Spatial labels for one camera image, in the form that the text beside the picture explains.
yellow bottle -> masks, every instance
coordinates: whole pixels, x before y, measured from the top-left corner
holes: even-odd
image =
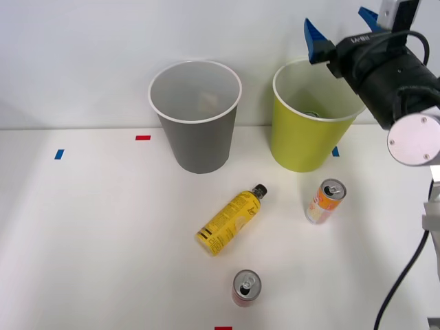
[[[196,240],[211,255],[217,255],[260,210],[260,199],[266,193],[267,189],[262,184],[257,185],[252,191],[239,193],[196,233]]]

pull tab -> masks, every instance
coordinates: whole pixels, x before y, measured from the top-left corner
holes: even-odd
[[[304,21],[304,37],[311,64],[330,61],[336,55],[335,45],[327,40],[309,19]]]
[[[253,276],[247,275],[244,280],[243,283],[240,286],[240,292],[241,294],[243,294],[244,296],[246,296],[249,291],[250,288],[255,284],[255,278]]]

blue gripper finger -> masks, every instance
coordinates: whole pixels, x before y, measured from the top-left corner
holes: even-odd
[[[359,8],[359,12],[357,13],[364,19],[365,23],[368,25],[372,32],[384,31],[384,29],[382,29],[377,24],[378,15],[374,11],[366,9],[365,7],[361,7]]]

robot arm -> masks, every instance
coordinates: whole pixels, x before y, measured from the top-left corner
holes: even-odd
[[[304,29],[310,63],[327,62],[336,78],[348,82],[381,127],[390,131],[390,154],[408,166],[431,167],[423,228],[434,241],[440,278],[440,79],[426,67],[428,41],[409,30],[418,5],[419,0],[383,0],[379,14],[360,8],[371,32],[348,36],[336,46],[308,19]],[[423,61],[406,47],[410,35],[423,43]]]

black cable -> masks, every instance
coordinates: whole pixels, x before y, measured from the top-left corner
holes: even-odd
[[[431,197],[431,192],[432,192],[433,186],[434,186],[434,181],[432,180],[431,185],[429,187],[428,199]],[[412,256],[410,262],[406,265],[406,267],[404,268],[402,273],[400,273],[400,275],[397,278],[396,282],[394,283],[393,287],[391,287],[391,290],[389,291],[384,302],[382,303],[382,306],[380,307],[379,313],[377,313],[376,322],[374,323],[374,330],[379,329],[380,320],[382,319],[382,316],[384,315],[384,312],[388,306],[388,303],[391,301],[391,298],[394,296],[394,293],[397,291],[397,288],[399,287],[400,283],[402,283],[405,276],[410,271],[411,267],[414,265],[415,261],[419,258],[419,255],[421,254],[421,251],[424,249],[426,241],[428,240],[428,235],[429,235],[429,231],[425,230],[425,232],[423,233],[423,236],[421,238],[420,244],[417,247],[417,250],[415,250],[415,253]]]
[[[372,50],[374,50],[378,45],[381,45],[382,43],[384,43],[385,41],[388,41],[390,39],[396,38],[398,36],[415,36],[416,38],[418,38],[421,43],[423,44],[423,48],[425,50],[425,55],[423,57],[423,63],[424,65],[428,64],[428,60],[429,60],[429,54],[430,54],[430,49],[429,49],[429,42],[428,39],[422,34],[422,33],[418,33],[416,31],[410,31],[410,30],[406,30],[406,31],[399,31],[399,32],[395,32],[395,33],[390,33],[387,34],[385,36],[383,36],[380,40],[376,41],[375,43],[373,43],[372,45],[369,45],[357,58],[357,60],[355,61],[355,64],[353,65],[353,70],[351,72],[351,74],[353,75],[354,79],[357,79],[357,72],[358,72],[358,67],[359,64],[362,62],[362,60],[364,60],[365,56],[369,54],[369,52],[371,52]]]

